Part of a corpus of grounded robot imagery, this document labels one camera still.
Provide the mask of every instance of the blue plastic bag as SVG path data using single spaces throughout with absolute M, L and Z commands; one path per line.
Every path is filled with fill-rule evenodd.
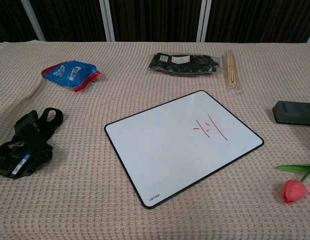
M 95 65 L 73 60 L 46 68 L 41 74 L 46 79 L 61 86 L 70 87 L 75 92 L 78 92 L 101 73 Z

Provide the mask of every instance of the barcode label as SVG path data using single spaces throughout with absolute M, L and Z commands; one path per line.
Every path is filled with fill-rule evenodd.
M 161 55 L 159 60 L 163 61 L 163 62 L 167 62 L 168 61 L 168 56 Z
M 71 72 L 70 78 L 69 78 L 70 81 L 73 81 L 73 80 L 74 80 L 74 78 L 75 78 L 77 72 L 78 72 L 80 69 L 81 69 L 81 67 L 79 67 L 79 66 L 74 67 L 73 71 Z
M 175 64 L 185 64 L 190 62 L 190 56 L 172 56 L 171 61 Z
M 18 165 L 15 167 L 15 169 L 13 170 L 12 174 L 16 175 L 19 170 L 21 169 L 21 167 L 25 164 L 25 162 L 28 160 L 28 158 L 30 157 L 29 154 L 25 155 L 23 159 L 21 159 L 20 163 L 18 163 Z

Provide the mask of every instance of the whiteboard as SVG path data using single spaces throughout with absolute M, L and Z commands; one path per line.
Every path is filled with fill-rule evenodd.
M 205 91 L 105 126 L 147 208 L 263 145 L 263 139 Z

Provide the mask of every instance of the table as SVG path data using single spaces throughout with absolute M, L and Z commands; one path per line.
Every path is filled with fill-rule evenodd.
M 243 89 L 225 75 L 147 70 L 157 52 L 235 53 Z M 41 78 L 57 63 L 92 63 L 102 75 L 83 92 Z M 142 207 L 104 132 L 107 123 L 205 90 L 265 144 L 154 209 Z M 278 100 L 310 102 L 310 44 L 22 42 L 0 50 L 0 144 L 31 110 L 61 109 L 53 159 L 29 177 L 0 175 L 0 239 L 310 239 L 308 194 L 287 205 L 283 184 L 310 163 L 310 126 L 277 124 Z

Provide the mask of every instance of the bundle of wooden skewers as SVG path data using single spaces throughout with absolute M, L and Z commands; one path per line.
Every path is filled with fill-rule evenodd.
M 232 50 L 226 52 L 228 82 L 231 88 L 239 87 L 239 79 L 237 74 L 235 56 Z

